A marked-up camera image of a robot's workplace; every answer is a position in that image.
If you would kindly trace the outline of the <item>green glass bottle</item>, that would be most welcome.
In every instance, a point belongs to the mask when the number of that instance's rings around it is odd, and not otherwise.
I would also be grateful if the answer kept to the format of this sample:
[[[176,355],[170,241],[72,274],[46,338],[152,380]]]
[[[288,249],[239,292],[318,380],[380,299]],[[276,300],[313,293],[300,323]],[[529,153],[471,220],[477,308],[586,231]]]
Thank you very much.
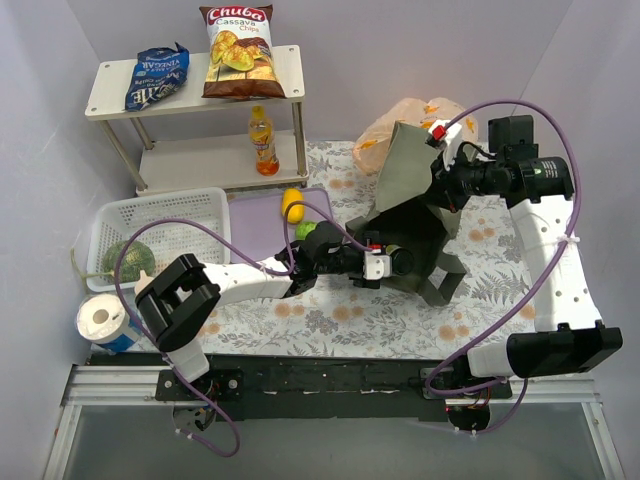
[[[388,276],[405,276],[413,271],[415,259],[410,250],[399,245],[386,245],[383,253],[388,257],[385,265]]]

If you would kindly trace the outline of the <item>orange juice bottle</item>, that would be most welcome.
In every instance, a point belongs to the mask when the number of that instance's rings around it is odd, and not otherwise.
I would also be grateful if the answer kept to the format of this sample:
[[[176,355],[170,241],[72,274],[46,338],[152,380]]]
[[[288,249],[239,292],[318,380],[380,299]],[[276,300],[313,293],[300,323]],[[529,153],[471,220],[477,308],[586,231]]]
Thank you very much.
[[[248,133],[256,153],[256,170],[263,176],[279,171],[275,149],[273,121],[262,106],[254,106],[248,123]]]

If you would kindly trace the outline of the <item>green canvas tote bag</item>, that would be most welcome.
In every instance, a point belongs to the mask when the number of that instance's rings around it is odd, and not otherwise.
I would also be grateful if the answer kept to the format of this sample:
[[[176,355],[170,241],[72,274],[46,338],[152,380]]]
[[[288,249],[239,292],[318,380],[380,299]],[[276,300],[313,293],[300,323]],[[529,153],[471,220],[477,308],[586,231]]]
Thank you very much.
[[[391,276],[381,284],[415,293],[428,305],[446,306],[466,275],[459,258],[444,252],[456,237],[461,214],[452,213],[426,196],[435,184],[431,165],[439,151],[426,143],[427,131],[397,122],[391,135],[376,192],[369,212],[346,223],[356,240],[367,232],[379,234],[385,245],[405,248],[413,266],[402,276]]]

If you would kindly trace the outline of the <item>orange plastic grocery bag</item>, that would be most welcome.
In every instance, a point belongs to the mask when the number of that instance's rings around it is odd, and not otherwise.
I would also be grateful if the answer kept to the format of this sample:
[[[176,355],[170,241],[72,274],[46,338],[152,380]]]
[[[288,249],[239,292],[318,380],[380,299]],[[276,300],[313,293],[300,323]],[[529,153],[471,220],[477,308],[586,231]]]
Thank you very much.
[[[434,124],[444,124],[465,110],[456,102],[438,97],[429,101],[404,98],[374,121],[357,139],[352,156],[364,174],[377,174],[384,166],[389,150],[406,161],[433,161],[438,151],[425,144]]]

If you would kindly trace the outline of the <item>yellow mango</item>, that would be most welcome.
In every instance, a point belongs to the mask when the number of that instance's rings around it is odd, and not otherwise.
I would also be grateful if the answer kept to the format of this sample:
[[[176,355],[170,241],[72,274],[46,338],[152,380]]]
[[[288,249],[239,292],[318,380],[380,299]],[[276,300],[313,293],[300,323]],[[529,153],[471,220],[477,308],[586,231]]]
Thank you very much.
[[[305,215],[305,206],[302,204],[304,195],[301,190],[289,188],[283,192],[281,201],[282,217],[292,225],[299,224]]]

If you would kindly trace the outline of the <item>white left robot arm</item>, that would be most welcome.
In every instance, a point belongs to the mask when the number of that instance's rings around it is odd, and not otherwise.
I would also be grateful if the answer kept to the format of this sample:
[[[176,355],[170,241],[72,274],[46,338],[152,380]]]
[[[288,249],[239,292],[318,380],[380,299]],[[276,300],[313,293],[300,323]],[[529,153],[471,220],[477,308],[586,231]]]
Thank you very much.
[[[375,289],[392,276],[392,259],[386,246],[361,245],[339,225],[322,221],[302,240],[255,265],[202,263],[192,254],[181,255],[155,277],[140,275],[135,304],[152,342],[176,370],[180,390],[200,400],[213,386],[197,339],[210,313],[247,300],[299,295],[320,275],[346,275],[359,287]]]

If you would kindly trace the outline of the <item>blue snack packet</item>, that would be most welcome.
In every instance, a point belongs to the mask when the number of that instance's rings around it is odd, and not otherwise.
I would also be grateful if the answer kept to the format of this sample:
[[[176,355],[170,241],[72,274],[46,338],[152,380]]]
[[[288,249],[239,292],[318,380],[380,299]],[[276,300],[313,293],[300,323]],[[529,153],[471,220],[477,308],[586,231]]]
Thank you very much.
[[[141,111],[177,92],[186,82],[190,52],[178,43],[174,48],[155,47],[137,54],[124,110]]]

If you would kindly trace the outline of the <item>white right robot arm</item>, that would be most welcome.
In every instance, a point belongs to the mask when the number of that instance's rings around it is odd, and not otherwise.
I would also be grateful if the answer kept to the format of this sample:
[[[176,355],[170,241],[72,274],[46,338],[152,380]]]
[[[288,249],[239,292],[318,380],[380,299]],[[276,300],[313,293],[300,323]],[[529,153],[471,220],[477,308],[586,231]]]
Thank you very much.
[[[608,327],[584,276],[574,234],[581,192],[573,156],[540,157],[530,115],[488,124],[490,162],[455,165],[451,182],[466,195],[498,195],[506,203],[533,284],[514,307],[535,307],[534,329],[501,342],[486,339],[499,320],[425,379],[437,397],[475,397],[509,378],[585,373],[621,349],[622,333]]]

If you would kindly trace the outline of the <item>cassava chips bag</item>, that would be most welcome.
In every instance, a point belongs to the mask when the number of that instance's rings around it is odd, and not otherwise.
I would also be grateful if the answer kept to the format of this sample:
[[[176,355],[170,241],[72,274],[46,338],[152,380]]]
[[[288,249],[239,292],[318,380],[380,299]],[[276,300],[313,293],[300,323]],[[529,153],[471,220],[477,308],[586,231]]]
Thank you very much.
[[[201,6],[209,37],[204,98],[283,98],[272,54],[271,5]]]

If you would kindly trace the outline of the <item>green melon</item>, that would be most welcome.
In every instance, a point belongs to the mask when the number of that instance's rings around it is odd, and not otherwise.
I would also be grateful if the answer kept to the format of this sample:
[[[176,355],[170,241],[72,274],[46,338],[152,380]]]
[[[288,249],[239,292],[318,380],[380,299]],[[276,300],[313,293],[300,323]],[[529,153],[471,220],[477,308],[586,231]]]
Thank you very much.
[[[116,261],[127,243],[126,240],[111,245],[102,258],[102,271],[113,272]],[[156,268],[156,261],[151,249],[140,241],[134,241],[127,249],[120,267],[120,282],[137,282],[140,272],[144,271],[151,276]]]

